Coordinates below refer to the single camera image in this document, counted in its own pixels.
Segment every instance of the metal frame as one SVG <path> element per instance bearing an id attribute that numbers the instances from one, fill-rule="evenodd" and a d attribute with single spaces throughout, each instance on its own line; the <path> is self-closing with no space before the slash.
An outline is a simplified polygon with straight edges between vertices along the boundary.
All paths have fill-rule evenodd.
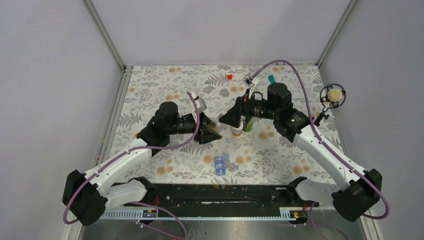
<path id="1" fill-rule="evenodd" d="M 108 31 L 106 31 L 105 26 L 103 25 L 102 20 L 99 17 L 99 14 L 96 11 L 96 8 L 94 7 L 91 0 L 81 0 L 85 7 L 87 8 L 88 13 L 90 14 L 94 24 L 96 25 L 101 37 L 104 40 L 104 43 L 106 44 L 107 48 L 110 51 L 110 54 L 112 54 L 113 59 L 115 60 L 118 67 L 123 71 L 126 68 L 126 65 L 124 61 L 122 60 L 121 56 L 118 53 L 117 48 L 115 47 L 114 43 L 111 40 L 111 37 L 108 34 Z"/>
<path id="2" fill-rule="evenodd" d="M 324 51 L 322 51 L 321 56 L 319 56 L 319 59 L 315 64 L 315 65 L 318 66 L 319 69 L 323 65 L 330 49 L 332 48 L 335 40 L 339 36 L 340 31 L 342 30 L 343 26 L 345 25 L 348 17 L 351 15 L 351 12 L 354 9 L 357 2 L 358 2 L 358 0 L 350 0 L 349 4 L 347 5 L 346 9 L 344 10 L 343 14 L 341 15 L 341 18 L 338 21 L 334 31 L 332 32 L 331 37 L 327 42 L 327 45 L 325 45 L 325 47 L 324 47 Z"/>
<path id="3" fill-rule="evenodd" d="M 321 81 L 324 84 L 324 81 L 323 81 L 322 75 L 321 75 L 321 69 L 319 67 L 318 67 L 318 71 L 319 71 L 319 75 L 321 76 Z M 338 124 L 337 119 L 336 119 L 334 112 L 333 112 L 334 109 L 330 109 L 330 111 L 331 111 L 331 115 L 334 116 L 334 124 L 335 124 L 335 128 L 337 129 L 338 138 L 340 139 L 340 145 L 343 148 L 343 153 L 344 153 L 344 155 L 349 157 L 348 150 L 347 150 L 345 142 L 343 141 L 343 138 L 342 138 L 342 134 L 341 134 L 341 131 L 340 131 L 339 124 Z M 368 210 L 366 214 L 373 216 L 373 212 L 370 211 L 370 210 Z M 383 239 L 382 234 L 380 232 L 380 227 L 379 227 L 378 223 L 376 222 L 376 220 L 370 219 L 370 218 L 365 218 L 365 217 L 361 216 L 360 221 L 362 223 L 363 230 L 365 231 L 366 239 L 372 239 L 372 240 L 374 240 L 374 239 L 375 240 L 382 240 Z"/>
<path id="4" fill-rule="evenodd" d="M 72 225 L 67 225 L 65 227 L 62 240 L 78 240 L 80 237 L 81 229 L 83 228 L 83 225 L 77 221 L 76 223 Z"/>
<path id="5" fill-rule="evenodd" d="M 116 86 L 116 91 L 113 97 L 113 102 L 107 116 L 107 122 L 103 129 L 103 135 L 100 139 L 100 145 L 97 150 L 97 155 L 93 167 L 103 163 L 109 158 L 112 143 L 115 137 L 115 131 L 118 126 L 118 120 L 121 115 L 122 106 L 124 105 L 125 95 L 127 93 L 128 84 L 130 83 L 131 74 L 134 66 L 127 67 Z"/>
<path id="6" fill-rule="evenodd" d="M 99 220 L 150 220 L 143 218 L 144 210 L 154 210 L 151 207 L 139 208 L 113 208 L 105 211 Z M 280 207 L 281 216 L 236 216 L 236 217 L 179 217 L 181 221 L 296 221 L 296 218 L 290 218 L 290 211 L 302 211 L 301 207 Z M 175 220 L 173 217 L 155 217 L 152 220 Z"/>

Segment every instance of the floral tablecloth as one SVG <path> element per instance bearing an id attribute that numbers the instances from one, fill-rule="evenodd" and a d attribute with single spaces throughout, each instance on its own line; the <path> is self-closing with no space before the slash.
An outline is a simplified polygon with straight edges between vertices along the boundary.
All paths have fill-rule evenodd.
<path id="1" fill-rule="evenodd" d="M 192 103 L 187 91 L 201 96 L 207 104 L 206 115 L 216 119 L 245 92 L 247 86 L 242 78 L 259 68 L 256 65 L 134 66 L 110 155 L 136 137 L 162 102 L 174 101 L 181 115 L 189 113 Z M 309 65 L 296 68 L 305 83 L 313 114 L 318 115 L 322 109 L 319 92 L 323 87 L 318 68 Z M 233 80 L 227 80 L 228 74 L 233 75 Z M 258 76 L 261 81 L 256 88 L 264 93 L 265 98 L 269 75 L 288 86 L 294 107 L 306 113 L 302 89 L 293 70 L 286 65 L 265 69 Z M 324 120 L 319 129 L 330 142 L 342 149 L 332 116 Z M 198 145 L 193 141 L 176 150 L 162 150 L 128 171 L 120 181 L 144 176 L 153 183 L 280 185 L 305 176 L 313 181 L 334 183 L 309 154 L 280 136 L 271 120 L 255 119 L 252 131 L 239 137 L 233 136 L 228 126 L 224 126 L 220 134 L 221 140 L 208 144 Z M 172 135 L 171 144 L 182 143 L 189 137 L 189 134 Z M 216 176 L 213 157 L 225 153 L 230 154 L 226 174 Z"/>

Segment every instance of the gray wall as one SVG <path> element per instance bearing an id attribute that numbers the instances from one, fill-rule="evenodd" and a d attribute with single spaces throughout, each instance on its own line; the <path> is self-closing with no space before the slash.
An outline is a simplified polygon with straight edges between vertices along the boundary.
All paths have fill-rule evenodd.
<path id="1" fill-rule="evenodd" d="M 58 240 L 120 70 L 79 0 L 0 3 L 0 239 Z"/>
<path id="2" fill-rule="evenodd" d="M 349 0 L 93 0 L 128 65 L 316 63 Z"/>
<path id="3" fill-rule="evenodd" d="M 423 12 L 422 0 L 359 1 L 321 68 L 348 94 L 334 111 L 347 154 L 382 173 L 385 240 L 424 235 Z"/>

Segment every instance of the wire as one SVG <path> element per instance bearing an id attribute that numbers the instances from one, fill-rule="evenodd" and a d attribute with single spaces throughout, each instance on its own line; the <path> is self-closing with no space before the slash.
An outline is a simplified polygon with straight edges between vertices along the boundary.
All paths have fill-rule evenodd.
<path id="1" fill-rule="evenodd" d="M 198 107 L 197 107 L 197 104 L 196 104 L 196 101 L 194 100 L 194 98 L 193 98 L 193 96 L 192 96 L 192 94 L 190 93 L 190 92 L 187 92 L 187 95 L 188 95 L 188 97 L 190 98 L 190 100 L 191 100 L 191 102 L 193 103 L 193 106 L 194 106 L 194 110 L 195 110 L 195 112 L 196 112 L 196 119 L 197 119 L 197 121 L 196 121 L 196 128 L 195 128 L 195 130 L 194 130 L 194 132 L 193 132 L 193 135 L 187 140 L 187 141 L 185 141 L 185 142 L 183 142 L 183 143 L 181 143 L 181 144 L 178 144 L 178 145 L 175 145 L 175 146 L 136 146 L 136 147 L 133 147 L 133 148 L 131 148 L 131 149 L 129 149 L 128 150 L 128 153 L 126 152 L 126 151 L 124 151 L 123 153 L 121 153 L 121 154 L 119 154 L 118 156 L 116 156 L 116 157 L 114 157 L 112 160 L 110 160 L 110 161 L 108 161 L 107 163 L 105 163 L 98 171 L 97 171 L 97 173 L 94 173 L 93 175 L 91 175 L 89 178 L 87 178 L 87 180 L 85 180 L 77 189 L 76 189 L 76 191 L 73 193 L 73 195 L 72 195 L 72 197 L 70 198 L 70 200 L 69 200 L 69 202 L 67 203 L 67 205 L 66 205 L 66 208 L 65 208 L 65 211 L 63 212 L 63 222 L 65 223 L 65 224 L 74 224 L 74 223 L 76 223 L 77 221 L 78 221 L 78 219 L 75 219 L 75 220 L 72 220 L 72 221 L 68 221 L 68 218 L 67 218 L 67 216 L 68 216 L 68 212 L 69 212 L 69 209 L 71 208 L 71 205 L 72 205 L 72 203 L 74 202 L 74 200 L 75 200 L 75 198 L 78 196 L 78 194 L 81 192 L 81 190 L 93 179 L 93 178 L 95 178 L 95 177 L 97 177 L 98 175 L 99 175 L 99 173 L 101 173 L 101 172 L 103 172 L 103 170 L 105 170 L 108 166 L 110 166 L 111 164 L 113 164 L 116 160 L 118 160 L 118 159 L 120 159 L 121 157 L 123 157 L 123 156 L 125 156 L 126 154 L 130 154 L 132 151 L 135 151 L 135 150 L 141 150 L 141 149 L 158 149 L 158 150 L 172 150 L 172 149 L 177 149 L 177 148 L 180 148 L 180 147 L 182 147 L 182 146 L 184 146 L 184 145 L 186 145 L 186 144 L 188 144 L 188 143 L 190 143 L 193 139 L 195 139 L 195 136 L 196 136 L 196 134 L 197 134 L 197 132 L 198 132 L 198 130 L 199 130 L 199 127 L 200 127 L 200 112 L 199 112 L 199 109 L 198 109 Z M 158 231 L 158 232 L 161 232 L 161 233 L 163 233 L 163 234 L 166 234 L 166 235 L 168 235 L 168 236 L 170 236 L 170 237 L 173 237 L 173 238 L 177 238 L 177 239 L 186 239 L 187 238 L 187 236 L 188 236 L 188 234 L 187 234 L 187 230 L 186 230 L 186 228 L 183 226 L 183 223 L 174 215 L 174 214 L 172 214 L 171 212 L 169 212 L 168 210 L 166 210 L 166 209 L 164 209 L 164 208 L 162 208 L 162 207 L 159 207 L 159 206 L 153 206 L 153 205 L 148 205 L 148 204 L 145 204 L 145 203 L 141 203 L 141 202 L 132 202 L 133 204 L 138 204 L 138 205 L 146 205 L 146 206 L 148 206 L 148 207 L 153 207 L 153 208 L 158 208 L 158 209 L 160 209 L 160 210 L 162 210 L 162 211 L 164 211 L 164 212 L 166 212 L 166 213 L 168 213 L 169 215 L 171 215 L 172 217 L 174 217 L 177 221 L 178 221 L 178 223 L 180 223 L 180 225 L 182 226 L 182 228 L 184 229 L 184 232 L 185 232 L 185 238 L 181 238 L 181 237 L 179 237 L 179 236 L 174 236 L 174 235 L 171 235 L 170 233 L 167 233 L 167 232 L 165 232 L 165 231 L 163 231 L 163 230 L 160 230 L 160 229 L 158 229 L 158 228 L 155 228 L 155 227 L 152 227 L 152 226 L 149 226 L 149 225 L 146 225 L 146 227 L 148 227 L 148 228 L 150 228 L 150 229 L 153 229 L 153 230 L 156 230 L 156 231 Z"/>
<path id="2" fill-rule="evenodd" d="M 311 113 L 311 107 L 309 106 L 309 100 L 308 100 L 308 94 L 306 93 L 306 89 L 305 89 L 305 85 L 302 82 L 301 76 L 299 75 L 298 71 L 296 70 L 295 66 L 293 64 L 291 64 L 289 61 L 287 60 L 283 60 L 283 59 L 278 59 L 278 60 L 274 60 L 274 61 L 270 61 L 267 64 L 265 64 L 263 67 L 261 67 L 259 70 L 257 70 L 252 76 L 251 79 L 254 79 L 258 74 L 260 74 L 266 67 L 268 67 L 271 64 L 274 63 L 285 63 L 287 65 L 289 65 L 293 71 L 294 74 L 296 74 L 297 79 L 299 80 L 300 86 L 302 88 L 303 91 L 303 95 L 305 98 L 305 103 L 306 103 L 306 109 L 307 109 L 307 114 L 309 117 L 309 122 L 310 122 L 310 126 L 312 128 L 313 133 L 315 134 L 316 138 L 319 140 L 319 142 L 321 142 L 321 144 L 335 157 L 337 158 L 343 165 L 345 165 L 351 172 L 355 173 L 356 175 L 358 175 L 358 177 L 360 177 L 362 180 L 364 180 L 371 188 L 372 190 L 374 190 L 377 195 L 381 198 L 381 200 L 384 203 L 385 206 L 385 213 L 381 216 L 371 216 L 368 214 L 363 214 L 362 216 L 366 217 L 366 218 L 370 218 L 370 219 L 376 219 L 376 220 L 380 220 L 380 219 L 385 219 L 387 218 L 387 216 L 390 213 L 390 206 L 389 206 L 389 202 L 387 201 L 387 199 L 384 197 L 384 195 L 381 193 L 381 191 L 378 190 L 378 188 L 376 186 L 374 186 L 374 184 L 372 184 L 365 176 L 363 176 L 360 172 L 358 172 L 357 170 L 355 170 L 351 165 L 349 165 L 348 162 L 346 162 L 341 156 L 339 156 L 325 141 L 323 141 L 323 139 L 321 138 L 321 136 L 318 134 L 317 129 L 315 127 L 314 124 L 314 120 L 313 120 L 313 116 Z"/>
<path id="3" fill-rule="evenodd" d="M 254 91 L 254 92 L 252 92 L 253 97 L 255 97 L 255 94 L 260 94 L 260 100 L 263 100 L 264 99 L 264 95 L 262 94 L 262 92 L 260 92 L 260 91 Z"/>
<path id="4" fill-rule="evenodd" d="M 277 225 L 282 226 L 282 227 L 295 227 L 295 228 L 299 228 L 299 227 L 309 227 L 309 226 L 312 226 L 312 223 L 297 224 L 297 225 L 296 224 L 277 224 Z M 343 237 L 346 238 L 346 240 L 349 240 L 348 235 L 346 235 L 346 233 L 344 233 L 340 228 L 338 228 L 336 226 L 333 226 L 333 225 L 330 225 L 330 224 L 326 224 L 326 223 L 315 223 L 315 225 L 318 226 L 318 227 L 326 227 L 326 228 L 329 228 L 329 229 L 336 230 L 337 232 L 339 232 L 340 234 L 342 234 Z"/>
<path id="5" fill-rule="evenodd" d="M 314 222 L 314 219 L 312 218 L 312 209 L 314 208 L 314 206 L 315 206 L 315 204 L 316 204 L 317 202 L 316 201 L 314 201 L 313 203 L 312 203 L 312 205 L 310 206 L 310 208 L 309 208 L 309 219 L 310 219 L 310 224 L 313 226 L 313 228 L 315 229 L 315 231 L 316 231 L 316 233 L 318 233 L 318 235 L 320 235 L 321 236 L 321 238 L 323 238 L 323 239 L 325 239 L 325 240 L 329 240 L 328 238 L 326 238 L 326 236 L 324 236 L 324 234 L 322 234 L 319 230 L 318 230 L 318 228 L 317 228 L 317 226 L 319 226 L 319 224 L 320 223 L 315 223 Z M 332 225 L 328 225 L 328 226 L 330 226 L 330 228 L 333 228 L 333 229 L 335 229 L 336 227 L 335 226 L 332 226 Z M 339 233 L 341 233 L 347 240 L 349 240 L 349 238 L 348 238 L 348 236 L 346 235 L 346 233 L 344 233 L 344 232 L 342 232 L 341 230 L 339 231 Z"/>
<path id="6" fill-rule="evenodd" d="M 308 207 L 308 202 L 304 201 L 303 202 L 303 207 L 302 207 L 302 212 L 305 212 L 306 208 Z"/>
<path id="7" fill-rule="evenodd" d="M 153 206 L 153 205 L 150 205 L 150 204 L 146 204 L 146 203 L 143 203 L 143 202 L 138 202 L 138 201 L 132 201 L 132 202 L 130 202 L 131 204 L 136 204 L 136 205 L 140 205 L 140 206 L 144 206 L 144 207 L 150 207 L 150 208 L 155 208 L 155 209 L 158 209 L 158 210 L 162 210 L 162 211 L 164 211 L 165 213 L 167 213 L 167 214 L 169 214 L 169 215 L 171 215 L 171 217 L 173 217 L 178 223 L 179 223 L 179 225 L 182 227 L 182 230 L 184 230 L 184 237 L 182 237 L 182 236 L 176 236 L 176 235 L 172 235 L 172 234 L 170 234 L 170 233 L 167 233 L 166 231 L 164 231 L 164 230 L 161 230 L 161 229 L 159 229 L 159 228 L 156 228 L 156 227 L 154 227 L 154 226 L 150 226 L 150 225 L 147 225 L 147 224 L 143 224 L 143 226 L 144 227 L 147 227 L 147 228 L 149 228 L 149 229 L 153 229 L 153 230 L 155 230 L 155 231 L 158 231 L 158 232 L 160 232 L 160 233 L 163 233 L 163 234 L 165 234 L 165 235 L 167 235 L 167 236 L 169 236 L 169 237 L 171 237 L 171 238 L 176 238 L 176 239 L 182 239 L 182 240 L 184 240 L 184 239 L 187 239 L 188 237 L 189 237 L 189 233 L 187 232 L 187 229 L 186 229 L 186 227 L 184 226 L 184 224 L 183 224 L 183 222 L 177 217 L 177 216 L 175 216 L 172 212 L 170 212 L 170 211 L 168 211 L 168 210 L 166 210 L 165 208 L 163 208 L 163 207 L 160 207 L 160 206 Z"/>

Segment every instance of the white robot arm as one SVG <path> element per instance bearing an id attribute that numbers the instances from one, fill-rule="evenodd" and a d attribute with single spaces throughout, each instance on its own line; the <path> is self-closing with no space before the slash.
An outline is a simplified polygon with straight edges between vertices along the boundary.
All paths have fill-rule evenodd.
<path id="1" fill-rule="evenodd" d="M 164 102 L 147 126 L 123 150 L 84 173 L 74 170 L 68 175 L 62 202 L 69 206 L 69 210 L 84 226 L 94 223 L 106 210 L 138 202 L 145 197 L 148 181 L 143 183 L 140 179 L 132 179 L 124 184 L 113 184 L 128 170 L 156 155 L 161 150 L 158 147 L 177 148 L 165 147 L 170 143 L 170 135 L 192 134 L 199 144 L 222 138 L 210 128 L 213 122 L 203 112 L 207 108 L 205 101 L 194 94 L 192 98 L 199 112 L 199 120 L 195 109 L 180 117 L 174 102 Z M 69 223 L 66 215 L 64 217 L 64 221 Z"/>
<path id="2" fill-rule="evenodd" d="M 237 97 L 234 106 L 219 121 L 238 128 L 240 119 L 244 116 L 243 129 L 246 130 L 246 125 L 252 117 L 271 119 L 278 133 L 310 154 L 331 175 L 336 184 L 315 182 L 306 177 L 299 177 L 289 186 L 296 189 L 302 200 L 315 201 L 328 206 L 333 205 L 340 215 L 351 222 L 356 221 L 379 201 L 378 194 L 354 171 L 362 174 L 379 191 L 382 184 L 381 174 L 375 169 L 366 171 L 340 152 L 322 136 L 319 130 L 312 129 L 309 118 L 293 108 L 292 93 L 285 84 L 270 84 L 267 89 L 267 100 L 262 97 L 256 99 L 255 94 L 255 92 L 250 94 L 250 89 L 247 89 L 243 96 Z M 314 124 L 319 126 L 322 118 L 323 115 L 318 117 Z M 353 169 L 342 164 L 324 146 L 323 141 Z"/>

